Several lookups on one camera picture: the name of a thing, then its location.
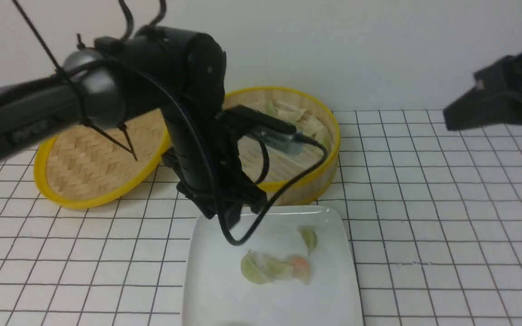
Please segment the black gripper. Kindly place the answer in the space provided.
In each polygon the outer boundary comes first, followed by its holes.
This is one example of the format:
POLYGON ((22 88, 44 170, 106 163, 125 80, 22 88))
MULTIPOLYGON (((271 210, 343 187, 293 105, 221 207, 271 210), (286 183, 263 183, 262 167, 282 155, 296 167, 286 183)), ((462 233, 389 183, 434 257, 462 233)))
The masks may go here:
POLYGON ((206 118, 190 109, 163 109, 172 149, 162 157, 179 177, 177 190, 191 200, 204 217, 217 217, 223 228, 240 220, 244 206, 259 213, 267 195, 244 173, 238 141, 220 121, 218 111, 206 118))

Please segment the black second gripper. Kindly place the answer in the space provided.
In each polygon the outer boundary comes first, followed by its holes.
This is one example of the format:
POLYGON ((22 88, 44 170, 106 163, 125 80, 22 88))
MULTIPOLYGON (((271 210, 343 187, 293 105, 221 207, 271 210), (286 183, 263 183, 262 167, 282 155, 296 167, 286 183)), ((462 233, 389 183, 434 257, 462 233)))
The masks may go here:
POLYGON ((449 131, 522 125, 522 53, 474 73, 475 85, 443 111, 449 131))

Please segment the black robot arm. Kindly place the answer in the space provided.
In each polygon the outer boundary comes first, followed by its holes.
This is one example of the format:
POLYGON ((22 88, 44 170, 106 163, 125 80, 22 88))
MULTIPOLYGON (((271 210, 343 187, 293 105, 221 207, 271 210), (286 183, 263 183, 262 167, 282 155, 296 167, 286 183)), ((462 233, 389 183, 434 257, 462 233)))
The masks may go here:
POLYGON ((178 191, 224 229, 243 206, 258 225, 279 196, 325 163, 328 149, 292 123, 244 105, 222 109, 226 63, 215 39, 190 30, 149 24, 132 38, 97 38, 52 76, 0 87, 0 161, 74 125, 107 137, 108 129, 125 131, 129 120, 158 109, 178 191), (244 136, 284 152, 309 144, 322 155, 268 199, 242 169, 237 143, 244 136))

